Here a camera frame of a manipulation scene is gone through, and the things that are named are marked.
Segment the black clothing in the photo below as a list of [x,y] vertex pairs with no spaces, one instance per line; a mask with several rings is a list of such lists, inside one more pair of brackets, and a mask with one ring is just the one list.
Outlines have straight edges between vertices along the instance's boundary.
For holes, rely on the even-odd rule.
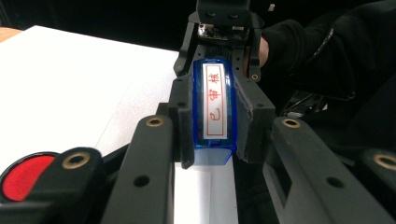
[[[303,120],[339,155],[355,160],[366,148],[396,151],[396,1],[313,24],[287,20],[262,32],[269,57],[259,85],[275,89],[267,93],[273,102],[285,85],[337,99]],[[239,223],[277,223],[262,165],[233,161]]]
[[[264,76],[289,83],[298,90],[348,100],[313,118],[304,118],[314,130],[323,125],[320,131],[341,124],[337,129],[343,136],[339,136],[338,142],[332,138],[332,149],[342,154],[345,146],[393,147],[396,133],[387,124],[394,123],[396,111],[391,111],[390,118],[383,116],[388,111],[370,114],[369,119],[360,118],[362,123],[373,123],[359,123],[361,137],[350,131],[357,130],[350,126],[358,122],[350,121],[357,119],[357,113],[365,114],[360,110],[367,109],[364,105],[396,73],[396,1],[357,7],[333,24],[303,28],[296,21],[283,21],[265,29],[263,35],[269,43],[268,61],[262,69]],[[396,104],[396,99],[375,99],[386,101],[386,105]],[[351,159],[354,156],[357,154],[348,154]]]

